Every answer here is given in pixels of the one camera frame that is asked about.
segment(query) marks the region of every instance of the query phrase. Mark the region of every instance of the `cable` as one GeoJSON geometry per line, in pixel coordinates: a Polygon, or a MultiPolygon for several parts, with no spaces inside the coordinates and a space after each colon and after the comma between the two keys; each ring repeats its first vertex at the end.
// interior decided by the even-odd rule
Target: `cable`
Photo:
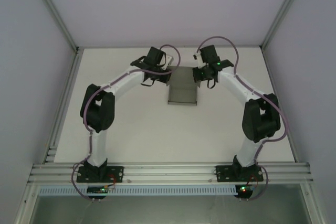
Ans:
{"type": "Polygon", "coordinates": [[[84,217],[85,217],[85,213],[87,212],[88,208],[92,205],[93,201],[91,201],[83,210],[83,214],[80,217],[79,221],[77,221],[78,224],[82,224],[84,217]]]}
{"type": "Polygon", "coordinates": [[[109,188],[110,186],[113,186],[113,190],[115,190],[115,188],[116,188],[115,184],[116,184],[117,180],[115,179],[115,176],[113,174],[108,174],[108,176],[111,177],[111,178],[113,178],[113,184],[110,184],[107,187],[109,188]]]}
{"type": "Polygon", "coordinates": [[[144,83],[141,83],[140,85],[145,86],[145,87],[151,87],[151,86],[154,85],[154,82],[155,82],[155,80],[153,80],[153,81],[152,81],[152,84],[150,84],[150,85],[148,85],[148,84],[144,84],[144,83]]]}
{"type": "Polygon", "coordinates": [[[163,48],[163,47],[171,47],[173,48],[176,53],[177,53],[177,56],[178,56],[178,62],[177,62],[177,65],[176,65],[176,68],[174,68],[173,70],[171,71],[168,71],[168,72],[154,72],[154,71],[150,71],[150,70],[145,70],[145,69],[133,69],[125,74],[123,74],[122,76],[120,76],[119,78],[117,78],[116,80],[112,81],[109,85],[106,85],[104,87],[101,87],[99,90],[97,90],[95,93],[93,93],[93,95],[89,98],[88,102],[86,103],[85,105],[85,108],[84,108],[84,113],[83,113],[83,123],[84,123],[84,126],[85,128],[89,131],[90,133],[90,136],[89,136],[89,154],[80,162],[74,164],[73,166],[73,169],[72,169],[72,173],[71,173],[71,183],[72,185],[74,186],[75,190],[78,192],[78,194],[80,196],[82,196],[84,199],[87,199],[87,200],[90,200],[92,201],[91,198],[89,198],[88,196],[84,195],[79,189],[78,187],[76,186],[76,183],[75,183],[75,180],[74,180],[74,175],[75,175],[75,171],[76,169],[78,168],[78,166],[80,164],[83,164],[85,161],[87,161],[90,156],[92,155],[92,135],[93,135],[93,130],[90,129],[89,125],[88,125],[88,122],[87,122],[87,113],[88,113],[88,108],[89,108],[89,104],[92,102],[92,100],[95,98],[95,96],[97,94],[99,94],[101,91],[109,88],[110,86],[113,86],[115,85],[117,82],[119,82],[120,80],[122,80],[123,78],[125,78],[126,76],[130,75],[131,73],[135,73],[135,72],[145,72],[145,73],[151,73],[151,74],[156,74],[156,75],[159,75],[159,76],[164,76],[166,74],[170,74],[170,73],[173,73],[180,65],[181,63],[181,54],[180,52],[178,51],[178,49],[170,44],[165,44],[163,46],[160,47],[160,50],[163,48]]]}
{"type": "Polygon", "coordinates": [[[266,191],[267,187],[268,187],[268,173],[266,171],[266,169],[262,166],[262,165],[259,165],[258,162],[257,162],[257,158],[258,158],[258,155],[263,147],[264,144],[266,143],[273,143],[273,142],[278,142],[278,141],[281,141],[282,139],[284,139],[288,133],[288,121],[284,115],[284,113],[272,102],[270,101],[267,97],[265,97],[264,95],[260,94],[259,92],[253,90],[249,85],[247,85],[240,77],[239,75],[237,74],[237,66],[238,66],[238,62],[239,62],[239,53],[238,53],[238,49],[237,47],[235,46],[235,44],[229,40],[228,38],[225,38],[223,36],[213,36],[213,37],[209,37],[207,39],[205,39],[201,44],[200,46],[198,47],[197,51],[198,52],[200,50],[200,48],[204,45],[204,43],[206,43],[207,41],[211,40],[211,39],[223,39],[223,40],[226,40],[227,42],[229,42],[231,44],[231,46],[233,47],[233,49],[235,50],[236,52],[236,62],[234,64],[234,67],[233,67],[233,72],[234,72],[234,75],[235,77],[237,78],[237,80],[240,82],[240,84],[242,84],[246,89],[248,89],[249,91],[251,92],[254,92],[254,94],[256,94],[257,96],[259,96],[260,98],[262,98],[263,100],[265,100],[266,102],[268,102],[280,115],[281,115],[281,118],[282,118],[282,121],[284,122],[284,127],[285,127],[285,131],[283,133],[283,135],[279,138],[276,138],[276,139],[266,139],[266,140],[263,140],[261,142],[261,145],[259,146],[253,160],[254,160],[254,163],[259,166],[261,169],[264,170],[265,172],[265,175],[266,175],[266,184],[265,184],[265,187],[264,189],[255,197],[249,199],[248,201],[251,201],[251,200],[255,200],[255,199],[258,199],[260,198],[266,191]]]}
{"type": "Polygon", "coordinates": [[[208,87],[208,89],[213,89],[216,86],[216,81],[214,80],[214,84],[211,87],[209,87],[209,84],[210,84],[210,80],[208,80],[206,86],[208,87]]]}
{"type": "Polygon", "coordinates": [[[254,178],[254,179],[256,180],[257,184],[256,184],[256,187],[255,187],[255,188],[257,188],[257,187],[258,187],[258,183],[259,183],[259,181],[258,181],[256,175],[254,175],[254,174],[251,174],[251,176],[250,176],[250,178],[248,179],[248,182],[246,183],[245,186],[248,186],[248,184],[251,182],[251,179],[252,179],[252,178],[254,178]]]}
{"type": "Polygon", "coordinates": [[[159,68],[162,68],[164,65],[166,65],[166,63],[167,63],[167,54],[165,53],[164,54],[164,64],[156,65],[156,66],[159,67],[159,68]]]}

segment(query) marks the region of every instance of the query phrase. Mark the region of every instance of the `red wire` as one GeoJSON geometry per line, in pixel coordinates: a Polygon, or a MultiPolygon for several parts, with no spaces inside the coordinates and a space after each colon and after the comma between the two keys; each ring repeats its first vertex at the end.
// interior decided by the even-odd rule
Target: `red wire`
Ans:
{"type": "Polygon", "coordinates": [[[254,174],[251,174],[251,175],[250,175],[250,178],[248,179],[248,182],[247,182],[246,186],[248,185],[248,183],[250,183],[250,181],[251,181],[252,178],[254,178],[254,179],[256,180],[256,182],[257,182],[257,184],[256,184],[256,188],[257,188],[259,181],[258,181],[258,179],[257,179],[257,176],[254,175],[254,174]]]}
{"type": "Polygon", "coordinates": [[[115,190],[115,188],[116,188],[116,187],[115,187],[115,186],[116,186],[115,184],[116,184],[116,181],[117,181],[117,180],[115,179],[114,174],[108,174],[108,176],[111,177],[111,178],[113,178],[113,190],[115,190]]]}

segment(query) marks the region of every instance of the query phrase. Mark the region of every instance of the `glass panel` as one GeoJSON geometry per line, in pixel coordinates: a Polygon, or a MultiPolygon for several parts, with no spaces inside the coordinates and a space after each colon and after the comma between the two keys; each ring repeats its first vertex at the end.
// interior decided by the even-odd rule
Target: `glass panel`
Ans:
{"type": "Polygon", "coordinates": [[[39,197],[32,224],[305,224],[307,216],[298,185],[270,185],[259,199],[234,196],[114,196],[91,203],[81,197],[39,197]]]}

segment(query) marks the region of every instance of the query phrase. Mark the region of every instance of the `white wall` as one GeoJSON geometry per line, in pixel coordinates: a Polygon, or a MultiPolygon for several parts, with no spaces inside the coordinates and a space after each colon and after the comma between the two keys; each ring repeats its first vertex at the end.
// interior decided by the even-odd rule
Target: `white wall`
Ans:
{"type": "Polygon", "coordinates": [[[336,0],[295,0],[266,57],[300,157],[336,223],[336,0]]]}
{"type": "Polygon", "coordinates": [[[284,0],[53,0],[78,46],[260,45],[284,0]]]}
{"type": "Polygon", "coordinates": [[[0,0],[0,223],[41,161],[71,55],[41,0],[0,0]]]}

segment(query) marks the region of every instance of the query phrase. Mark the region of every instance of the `white platform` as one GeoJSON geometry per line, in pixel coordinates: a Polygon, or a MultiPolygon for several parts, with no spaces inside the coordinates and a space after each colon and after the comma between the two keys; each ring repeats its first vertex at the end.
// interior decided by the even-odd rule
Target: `white platform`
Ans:
{"type": "MultiPolygon", "coordinates": [[[[86,88],[101,85],[125,71],[130,62],[149,48],[85,49],[57,148],[55,162],[78,162],[88,152],[88,132],[80,107],[86,88]]],[[[195,48],[179,48],[181,66],[196,67],[195,48]]],[[[175,57],[172,49],[165,51],[175,57]]],[[[259,48],[239,48],[238,73],[257,89],[273,92],[259,48]]],[[[232,48],[217,48],[221,59],[235,62],[232,48]]],[[[168,87],[138,86],[116,103],[116,117],[109,128],[109,162],[231,162],[244,139],[244,108],[217,84],[198,89],[197,106],[168,105],[168,87]]],[[[265,145],[259,161],[293,162],[288,139],[265,145]]]]}

